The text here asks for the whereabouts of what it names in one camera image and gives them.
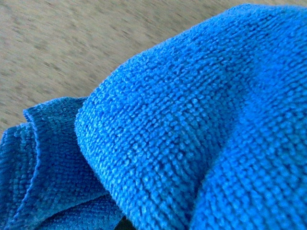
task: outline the towel fold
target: towel fold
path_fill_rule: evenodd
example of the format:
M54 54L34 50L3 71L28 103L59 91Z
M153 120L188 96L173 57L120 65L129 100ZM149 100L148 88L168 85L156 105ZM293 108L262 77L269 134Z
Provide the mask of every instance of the towel fold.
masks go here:
M80 225L70 229L83 230L87 227L82 227L82 221L83 225L91 223L87 211L97 212L99 218L107 207L114 216L109 213L104 218L110 216L113 222L115 218L117 224L123 217L77 144L74 121L84 100L66 97L36 105L24 111L28 123L4 133L0 146L1 229L34 230L44 221L43 226L62 229L79 211L83 218L74 218ZM56 228L62 219L63 226ZM103 218L95 221L93 227Z
M307 8L234 7L24 115L1 229L307 229Z

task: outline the folded towel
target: folded towel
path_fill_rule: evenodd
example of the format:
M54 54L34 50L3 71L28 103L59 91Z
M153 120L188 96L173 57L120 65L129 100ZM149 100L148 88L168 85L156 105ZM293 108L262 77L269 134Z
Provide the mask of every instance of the folded towel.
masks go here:
M0 229L114 229L123 217L77 144L74 121L84 100L60 98L29 108L28 123L4 133Z
M307 8L234 7L24 114L2 229L307 229Z

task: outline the blue microfiber towel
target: blue microfiber towel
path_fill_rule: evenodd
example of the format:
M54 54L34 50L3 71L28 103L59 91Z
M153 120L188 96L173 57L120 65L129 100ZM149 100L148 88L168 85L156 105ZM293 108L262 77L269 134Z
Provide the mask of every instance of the blue microfiber towel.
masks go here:
M307 229L307 8L234 7L25 116L6 230Z
M28 123L4 133L1 230L114 229L123 217L77 144L74 121L84 100L60 98L29 108Z

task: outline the terry cloth texture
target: terry cloth texture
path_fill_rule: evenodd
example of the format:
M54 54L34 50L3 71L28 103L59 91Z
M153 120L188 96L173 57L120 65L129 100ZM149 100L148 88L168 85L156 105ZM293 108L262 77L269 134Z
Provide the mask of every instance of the terry cloth texture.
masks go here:
M307 8L234 7L24 114L6 230L307 229Z
M74 121L84 100L60 98L29 108L28 123L4 133L0 229L114 229L123 217L77 144Z

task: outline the wood grain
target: wood grain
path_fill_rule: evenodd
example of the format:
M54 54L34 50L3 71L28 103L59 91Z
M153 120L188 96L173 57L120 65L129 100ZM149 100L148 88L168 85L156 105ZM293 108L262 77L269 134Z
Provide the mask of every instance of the wood grain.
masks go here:
M307 0L255 0L297 4ZM0 0L0 136L23 109L92 92L133 55L243 0Z

